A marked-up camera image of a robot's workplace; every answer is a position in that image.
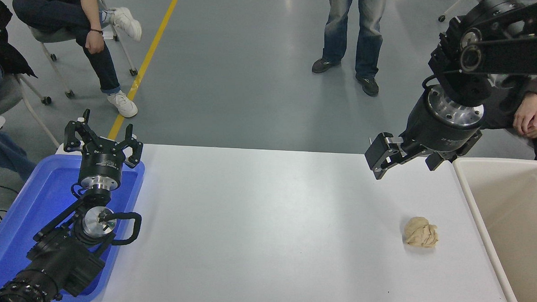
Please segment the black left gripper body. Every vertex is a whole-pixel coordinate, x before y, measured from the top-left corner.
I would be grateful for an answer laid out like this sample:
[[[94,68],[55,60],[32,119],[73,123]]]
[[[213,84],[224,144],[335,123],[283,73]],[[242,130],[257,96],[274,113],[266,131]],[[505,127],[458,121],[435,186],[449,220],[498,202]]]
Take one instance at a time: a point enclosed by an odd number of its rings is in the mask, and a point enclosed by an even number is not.
[[[92,176],[106,176],[120,182],[125,157],[113,149],[119,150],[115,141],[102,141],[99,145],[94,142],[84,143],[81,149],[79,180],[83,181]]]

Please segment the person's right hand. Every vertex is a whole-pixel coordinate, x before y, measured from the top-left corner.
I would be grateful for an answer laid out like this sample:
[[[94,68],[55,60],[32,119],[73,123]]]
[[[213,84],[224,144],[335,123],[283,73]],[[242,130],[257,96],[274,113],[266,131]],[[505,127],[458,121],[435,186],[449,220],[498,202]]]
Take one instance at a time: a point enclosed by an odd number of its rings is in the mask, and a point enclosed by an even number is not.
[[[537,94],[532,92],[525,94],[515,112],[513,127],[522,136],[537,137]]]

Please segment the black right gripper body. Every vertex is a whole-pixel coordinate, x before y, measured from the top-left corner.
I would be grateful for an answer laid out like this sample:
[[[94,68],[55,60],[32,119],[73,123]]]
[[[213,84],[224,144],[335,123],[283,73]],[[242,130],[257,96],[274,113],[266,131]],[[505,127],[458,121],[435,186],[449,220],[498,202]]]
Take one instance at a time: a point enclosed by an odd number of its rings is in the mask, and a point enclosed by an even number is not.
[[[403,151],[465,155],[481,138],[484,107],[466,107],[442,95],[422,95],[408,116]]]

